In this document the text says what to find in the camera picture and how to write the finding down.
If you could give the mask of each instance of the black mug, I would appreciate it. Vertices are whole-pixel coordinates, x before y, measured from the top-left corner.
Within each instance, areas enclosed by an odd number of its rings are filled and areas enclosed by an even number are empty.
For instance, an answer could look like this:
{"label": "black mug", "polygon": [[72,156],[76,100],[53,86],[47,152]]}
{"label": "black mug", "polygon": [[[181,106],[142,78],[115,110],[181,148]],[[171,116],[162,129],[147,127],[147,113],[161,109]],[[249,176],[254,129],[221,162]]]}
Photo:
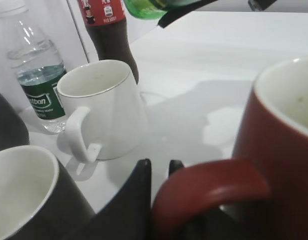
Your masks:
{"label": "black mug", "polygon": [[60,240],[93,216],[51,152],[30,145],[0,151],[0,240]]}
{"label": "black mug", "polygon": [[29,133],[25,123],[0,94],[0,151],[28,144]]}

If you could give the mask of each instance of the water bottle label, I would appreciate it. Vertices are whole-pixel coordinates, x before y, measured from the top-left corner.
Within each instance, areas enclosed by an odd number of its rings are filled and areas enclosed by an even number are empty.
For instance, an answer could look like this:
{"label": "water bottle label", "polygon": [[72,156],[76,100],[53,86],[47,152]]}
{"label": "water bottle label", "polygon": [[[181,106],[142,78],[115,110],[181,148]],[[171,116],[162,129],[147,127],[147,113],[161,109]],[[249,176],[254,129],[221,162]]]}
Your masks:
{"label": "water bottle label", "polygon": [[87,26],[99,26],[118,22],[125,17],[121,0],[78,0]]}
{"label": "water bottle label", "polygon": [[66,70],[53,80],[38,85],[22,85],[39,118],[52,120],[65,115],[57,92],[57,83],[65,73]]}

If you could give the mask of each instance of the soda bottle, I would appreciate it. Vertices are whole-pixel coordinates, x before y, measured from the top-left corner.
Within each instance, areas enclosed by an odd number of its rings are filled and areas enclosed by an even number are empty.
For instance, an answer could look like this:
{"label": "soda bottle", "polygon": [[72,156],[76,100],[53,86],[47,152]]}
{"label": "soda bottle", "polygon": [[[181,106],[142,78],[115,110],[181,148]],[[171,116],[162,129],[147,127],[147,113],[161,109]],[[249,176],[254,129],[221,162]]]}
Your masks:
{"label": "soda bottle", "polygon": [[138,83],[136,62],[127,39],[127,20],[120,0],[78,0],[86,30],[92,39],[99,60],[126,62]]}

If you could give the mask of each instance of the red mug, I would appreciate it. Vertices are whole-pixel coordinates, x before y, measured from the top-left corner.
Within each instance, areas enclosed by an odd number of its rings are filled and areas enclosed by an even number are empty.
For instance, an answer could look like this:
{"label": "red mug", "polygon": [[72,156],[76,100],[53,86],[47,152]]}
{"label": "red mug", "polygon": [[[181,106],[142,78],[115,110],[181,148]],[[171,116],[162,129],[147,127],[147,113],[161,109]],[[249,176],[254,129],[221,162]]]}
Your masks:
{"label": "red mug", "polygon": [[269,240],[308,240],[308,57],[253,84],[232,159],[174,173],[152,208],[153,238],[172,240],[216,206]]}

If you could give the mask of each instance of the table surface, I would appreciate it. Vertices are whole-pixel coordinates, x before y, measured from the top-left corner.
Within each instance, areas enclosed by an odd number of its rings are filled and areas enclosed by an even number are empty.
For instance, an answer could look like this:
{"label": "table surface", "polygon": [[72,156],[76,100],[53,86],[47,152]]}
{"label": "table surface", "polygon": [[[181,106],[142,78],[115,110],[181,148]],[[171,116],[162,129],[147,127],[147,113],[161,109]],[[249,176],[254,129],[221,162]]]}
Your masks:
{"label": "table surface", "polygon": [[21,113],[32,145],[52,151],[95,211],[125,182],[137,160],[153,166],[152,195],[168,163],[229,158],[255,76],[308,55],[308,13],[193,12],[132,45],[150,129],[124,157],[78,163],[63,133],[44,132],[31,108]]}

